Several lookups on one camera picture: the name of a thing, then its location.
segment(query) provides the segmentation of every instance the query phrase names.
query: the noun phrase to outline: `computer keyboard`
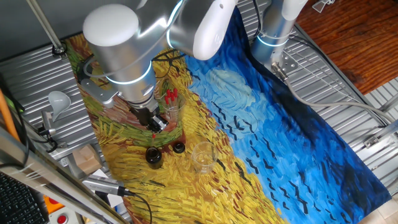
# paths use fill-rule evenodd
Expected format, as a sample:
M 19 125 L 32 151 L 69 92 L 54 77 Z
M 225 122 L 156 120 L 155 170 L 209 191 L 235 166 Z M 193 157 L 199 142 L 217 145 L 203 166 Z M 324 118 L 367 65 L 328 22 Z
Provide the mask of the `computer keyboard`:
M 28 186 L 0 172 L 0 223 L 46 223 Z

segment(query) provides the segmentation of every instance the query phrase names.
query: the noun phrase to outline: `white cable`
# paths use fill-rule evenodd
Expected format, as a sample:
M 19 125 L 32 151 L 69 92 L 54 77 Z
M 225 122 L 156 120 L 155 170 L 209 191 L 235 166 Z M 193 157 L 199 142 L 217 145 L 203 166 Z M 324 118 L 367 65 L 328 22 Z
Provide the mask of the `white cable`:
M 174 24 L 175 20 L 177 19 L 177 17 L 180 15 L 181 10 L 184 7 L 186 1 L 184 0 L 180 0 L 177 4 L 176 7 L 180 4 L 180 6 L 178 7 L 178 11 L 175 13 L 171 23 L 169 24 L 169 26 L 166 28 L 166 30 L 164 30 L 164 32 L 162 33 L 162 35 L 160 36 L 160 38 L 155 42 L 154 45 L 152 45 L 150 48 L 148 48 L 148 50 L 143 53 L 137 60 L 133 61 L 132 63 L 130 63 L 129 65 L 127 65 L 124 68 L 120 68 L 119 70 L 116 70 L 114 72 L 108 72 L 108 73 L 104 73 L 102 75 L 93 75 L 89 72 L 87 72 L 87 67 L 89 64 L 91 64 L 92 62 L 94 62 L 96 59 L 95 58 L 91 58 L 84 66 L 83 66 L 83 72 L 85 73 L 85 75 L 89 76 L 89 77 L 94 77 L 94 78 L 103 78 L 103 77 L 107 77 L 110 75 L 115 75 L 119 72 L 123 72 L 126 71 L 127 69 L 131 68 L 133 65 L 135 65 L 137 62 L 139 62 L 141 59 L 143 59 L 153 48 L 155 48 L 157 46 L 157 44 L 163 40 L 163 37 L 166 35 L 167 31 L 169 31 L 169 29 L 171 28 L 171 26 Z
M 314 74 L 314 73 L 311 72 L 309 69 L 307 69 L 306 67 L 304 67 L 300 62 L 298 62 L 296 59 L 294 59 L 293 56 L 291 56 L 291 55 L 290 55 L 289 53 L 287 53 L 285 50 L 284 50 L 284 52 L 285 52 L 285 54 L 287 54 L 291 59 L 293 59 L 298 65 L 300 65 L 302 68 L 304 68 L 307 72 L 311 73 L 311 74 L 312 74 L 313 76 L 315 76 L 317 79 L 323 81 L 323 82 L 326 83 L 328 86 L 330 86 L 330 87 L 332 87 L 334 90 L 336 90 L 338 93 L 341 93 L 342 95 L 344 95 L 344 96 L 346 96 L 346 97 L 348 97 L 348 98 L 350 98 L 350 99 L 352 99 L 352 100 L 357 101 L 358 103 L 360 103 L 357 99 L 355 99 L 355 98 L 353 98 L 353 97 L 351 97 L 351 96 L 349 96 L 349 95 L 343 93 L 342 91 L 339 91 L 339 90 L 338 90 L 337 88 L 335 88 L 333 85 L 331 85 L 331 84 L 329 84 L 328 82 L 324 81 L 323 79 L 319 78 L 318 75 Z
M 378 115 L 385 117 L 388 121 L 390 121 L 390 123 L 393 123 L 393 122 L 395 121 L 395 120 L 392 119 L 390 116 L 388 116 L 387 114 L 385 114 L 385 112 L 383 112 L 383 111 L 381 111 L 381 110 L 379 110 L 379 109 L 376 109 L 376 108 L 374 108 L 374 107 L 372 107 L 372 106 L 365 105 L 365 104 L 363 104 L 363 103 L 355 103 L 355 102 L 310 103 L 310 102 L 307 102 L 307 101 L 303 100 L 301 97 L 299 97 L 298 94 L 294 91 L 292 85 L 291 85 L 290 82 L 289 82 L 289 79 L 286 79 L 286 80 L 285 80 L 285 83 L 286 83 L 286 85 L 287 85 L 287 88 L 289 88 L 289 90 L 290 90 L 290 91 L 292 92 L 292 94 L 294 95 L 294 97 L 296 97 L 297 100 L 299 100 L 300 102 L 302 102 L 302 103 L 305 104 L 305 105 L 309 105 L 309 106 L 312 106 L 312 107 L 358 106 L 358 107 L 361 107 L 361 108 L 365 108 L 365 109 L 371 110 L 371 111 L 377 113 Z

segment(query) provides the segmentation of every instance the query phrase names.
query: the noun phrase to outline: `painted tablecloth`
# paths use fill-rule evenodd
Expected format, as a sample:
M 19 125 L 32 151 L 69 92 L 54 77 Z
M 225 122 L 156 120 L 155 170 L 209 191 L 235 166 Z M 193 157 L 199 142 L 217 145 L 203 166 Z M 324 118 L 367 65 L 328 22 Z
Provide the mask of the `painted tablecloth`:
M 82 34 L 66 42 L 75 71 L 91 50 Z M 186 99 L 182 121 L 155 139 L 161 169 L 148 167 L 152 133 L 125 101 L 115 97 L 108 109 L 81 94 L 113 178 L 148 201 L 154 223 L 357 223 L 391 198 L 347 143 L 253 59 L 237 9 L 210 60 L 152 64 L 162 89 L 175 87 Z M 183 154 L 166 144 L 176 139 L 186 141 Z M 208 175 L 196 174 L 190 158 L 200 141 L 220 154 Z M 149 222 L 139 199 L 125 204 L 134 223 Z

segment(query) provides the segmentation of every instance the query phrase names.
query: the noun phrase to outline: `blue brushstroke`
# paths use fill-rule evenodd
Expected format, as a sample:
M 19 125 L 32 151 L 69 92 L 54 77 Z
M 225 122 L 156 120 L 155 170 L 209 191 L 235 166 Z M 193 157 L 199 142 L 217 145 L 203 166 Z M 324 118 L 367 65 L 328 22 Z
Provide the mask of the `blue brushstroke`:
M 236 9 L 218 53 L 186 57 L 200 95 L 234 154 L 291 223 L 358 223 L 391 196 L 310 107 L 249 53 Z

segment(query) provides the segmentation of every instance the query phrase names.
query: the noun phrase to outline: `metal grating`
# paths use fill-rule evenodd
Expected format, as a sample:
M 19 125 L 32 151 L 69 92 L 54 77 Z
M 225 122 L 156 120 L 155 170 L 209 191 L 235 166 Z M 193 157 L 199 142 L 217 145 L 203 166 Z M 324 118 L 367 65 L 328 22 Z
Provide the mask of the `metal grating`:
M 54 122 L 58 142 L 68 147 L 51 153 L 61 159 L 74 149 L 97 143 L 86 107 L 76 85 L 69 60 L 54 57 L 51 46 L 35 50 L 0 63 L 12 94 L 25 108 L 24 117 L 35 128 L 42 125 L 41 111 L 52 111 L 48 95 L 51 91 L 62 91 L 71 99 L 72 105 Z
M 358 93 L 348 88 L 348 83 L 343 81 L 340 74 L 327 65 L 324 59 L 310 47 L 290 40 L 287 42 L 285 52 L 299 63 L 297 69 L 288 73 L 288 76 L 293 88 L 304 100 L 311 103 L 363 102 Z M 383 98 L 383 100 L 381 98 L 387 92 L 378 91 L 376 98 L 385 103 L 388 98 Z M 368 99 L 375 107 L 380 107 L 374 104 L 374 100 L 369 97 Z M 367 110 L 355 106 L 314 108 L 314 110 L 351 146 L 359 158 L 393 194 L 396 191 L 396 184 L 392 182 L 398 177 L 398 157 L 396 157 L 398 151 L 395 138 L 387 138 L 370 148 L 366 148 L 363 143 L 382 130 L 380 121 Z M 391 116 L 397 119 L 398 111 L 391 111 Z
M 271 1 L 268 0 L 239 0 L 238 9 L 241 12 L 242 20 L 246 33 L 248 34 L 249 40 L 253 38 L 258 28 L 258 19 L 256 10 L 254 9 L 253 1 L 257 1 L 259 6 L 260 18 L 262 18 L 262 12 L 266 9 Z
M 365 95 L 365 97 L 376 107 L 380 108 L 384 103 L 390 100 L 394 95 L 398 94 L 398 78 L 395 78 L 388 83 L 380 86 L 372 92 Z M 394 119 L 398 119 L 398 106 L 395 106 L 387 112 L 388 115 Z M 390 185 L 394 192 L 398 192 L 397 181 L 398 181 L 398 145 L 394 136 L 391 136 L 389 140 L 389 147 L 380 149 L 377 154 L 378 156 L 372 157 L 369 163 L 373 167 L 380 167 L 389 172 L 381 173 L 382 182 L 386 185 Z

